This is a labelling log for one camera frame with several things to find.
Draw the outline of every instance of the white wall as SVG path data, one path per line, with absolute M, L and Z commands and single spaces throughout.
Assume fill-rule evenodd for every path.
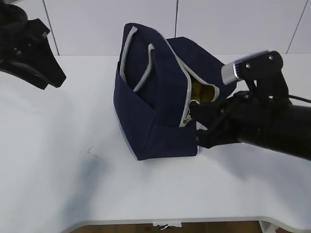
M 45 0 L 61 55 L 118 55 L 136 22 L 174 37 L 176 0 Z
M 44 1 L 60 55 L 118 55 L 127 22 L 174 37 L 177 0 Z M 305 8 L 306 3 L 179 0 L 176 35 L 194 40 L 213 54 L 311 53 L 311 1 Z M 39 17 L 49 26 L 42 0 L 23 0 L 18 5 L 29 18 Z M 49 41 L 57 54 L 52 34 Z
M 311 1 L 308 1 L 289 53 L 311 53 Z
M 306 0 L 179 0 L 177 36 L 213 54 L 286 53 Z

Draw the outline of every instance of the yellow object inside bag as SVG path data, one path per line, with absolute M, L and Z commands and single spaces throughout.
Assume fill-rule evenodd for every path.
M 191 79 L 192 93 L 191 100 L 197 100 L 199 103 L 211 102 L 215 96 L 215 88 L 211 85 L 203 85 L 195 78 Z

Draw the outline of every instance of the bag handle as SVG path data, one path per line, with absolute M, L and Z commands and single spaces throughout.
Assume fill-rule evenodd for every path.
M 126 58 L 127 58 L 127 54 L 128 54 L 133 36 L 135 35 L 135 33 L 137 33 L 137 31 L 138 31 L 138 29 L 133 26 L 131 31 L 127 35 L 126 41 L 124 43 L 124 48 L 123 48 L 123 52 L 122 52 L 122 56 L 121 56 L 121 62 L 120 62 L 120 76 L 125 83 L 127 83 L 126 76 L 125 76 Z M 149 46 L 148 46 L 148 65 L 147 65 L 147 68 L 146 68 L 144 74 L 142 75 L 140 81 L 138 82 L 138 84 L 133 89 L 134 92 L 138 92 L 142 88 L 142 86 L 144 85 L 144 83 L 146 82 L 147 78 L 149 77 L 149 75 L 151 73 L 151 70 L 153 67 L 152 50 L 154 50 L 154 49 L 155 48 L 154 48 L 153 44 L 149 44 Z

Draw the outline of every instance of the floor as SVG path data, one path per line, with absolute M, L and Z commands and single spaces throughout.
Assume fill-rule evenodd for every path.
M 152 224 L 132 225 L 98 225 L 81 227 L 72 233 L 155 233 L 163 232 L 159 227 Z M 261 233 L 257 221 L 247 222 L 202 222 L 183 223 L 181 228 L 166 229 L 166 233 Z M 278 229 L 277 233 L 288 233 Z

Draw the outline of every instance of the navy blue bag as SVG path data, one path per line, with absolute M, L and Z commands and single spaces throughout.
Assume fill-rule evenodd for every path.
M 114 105 L 138 160 L 197 154 L 191 79 L 213 87 L 212 101 L 225 99 L 236 86 L 223 84 L 222 66 L 189 39 L 166 40 L 152 28 L 125 25 Z

